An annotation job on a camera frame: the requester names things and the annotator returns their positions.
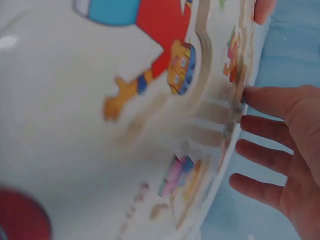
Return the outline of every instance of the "finger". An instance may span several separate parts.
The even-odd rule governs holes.
[[[288,176],[293,156],[285,151],[270,149],[245,139],[236,143],[235,150],[256,164]]]
[[[239,193],[280,210],[282,186],[263,183],[241,174],[233,174],[229,183]]]
[[[283,121],[245,115],[241,119],[241,128],[248,133],[276,141],[290,149],[296,145],[290,135],[289,128]]]
[[[264,24],[276,7],[276,0],[256,0],[254,6],[254,21]]]
[[[244,90],[245,101],[250,107],[261,113],[283,119],[286,123],[294,107],[311,94],[317,96],[319,89],[305,85],[301,87],[247,87]]]

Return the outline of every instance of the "light blue background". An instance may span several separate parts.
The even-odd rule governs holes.
[[[262,51],[256,85],[320,87],[320,1],[278,0]],[[261,115],[253,109],[249,114]],[[242,132],[269,148],[285,149],[278,143]],[[202,240],[299,240],[290,222],[276,210],[235,192],[228,180],[233,173],[263,182],[283,185],[280,174],[233,154],[219,192],[202,226]]]

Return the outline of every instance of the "curved edge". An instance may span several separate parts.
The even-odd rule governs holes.
[[[211,1],[200,0],[198,12],[195,22],[195,33],[199,38],[201,45],[201,69],[196,82],[196,87],[193,90],[192,96],[187,100],[185,110],[190,112],[200,101],[201,96],[209,81],[209,76],[212,68],[213,48],[209,35],[207,34],[207,21],[209,17]]]

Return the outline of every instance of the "blue cartoon figure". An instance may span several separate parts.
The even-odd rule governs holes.
[[[167,83],[174,95],[184,95],[196,68],[196,49],[186,42],[193,0],[73,0],[73,9],[95,23],[125,27],[136,25],[162,46],[163,52],[133,80],[116,77],[117,96],[104,102],[104,118],[116,121],[123,107],[167,71]]]

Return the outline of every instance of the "blue hat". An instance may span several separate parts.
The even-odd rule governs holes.
[[[189,65],[188,65],[188,69],[186,71],[182,86],[178,92],[179,95],[184,95],[188,91],[191,85],[191,82],[193,81],[193,77],[196,69],[196,61],[197,61],[196,49],[193,45],[190,45]]]

